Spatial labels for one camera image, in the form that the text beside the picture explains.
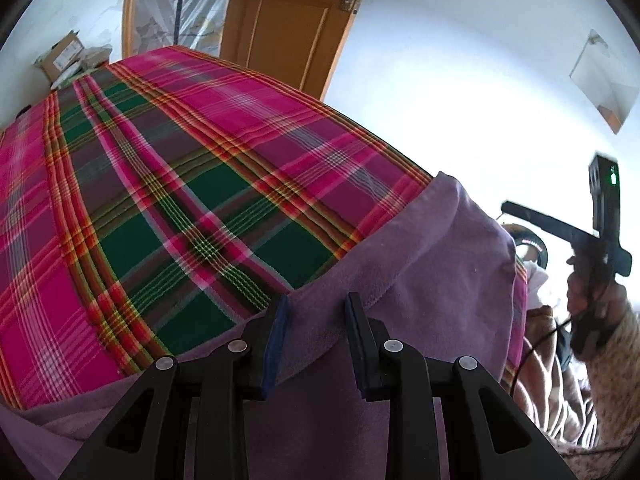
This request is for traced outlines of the person's right hand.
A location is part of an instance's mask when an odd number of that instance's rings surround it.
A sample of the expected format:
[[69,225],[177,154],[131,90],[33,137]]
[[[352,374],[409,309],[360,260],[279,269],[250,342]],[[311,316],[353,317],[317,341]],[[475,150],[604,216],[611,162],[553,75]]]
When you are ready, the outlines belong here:
[[602,304],[605,313],[604,326],[613,328],[622,322],[630,309],[626,288],[615,280],[590,286],[592,274],[590,261],[584,255],[571,256],[567,262],[573,271],[567,279],[567,311],[573,320],[594,304]]

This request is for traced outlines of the right floral sleeve forearm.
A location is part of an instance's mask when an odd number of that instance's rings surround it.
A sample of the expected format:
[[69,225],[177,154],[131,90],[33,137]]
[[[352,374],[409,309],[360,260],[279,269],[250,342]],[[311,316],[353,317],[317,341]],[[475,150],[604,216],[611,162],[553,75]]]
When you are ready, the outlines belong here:
[[599,444],[622,446],[639,427],[639,320],[630,307],[587,370]]

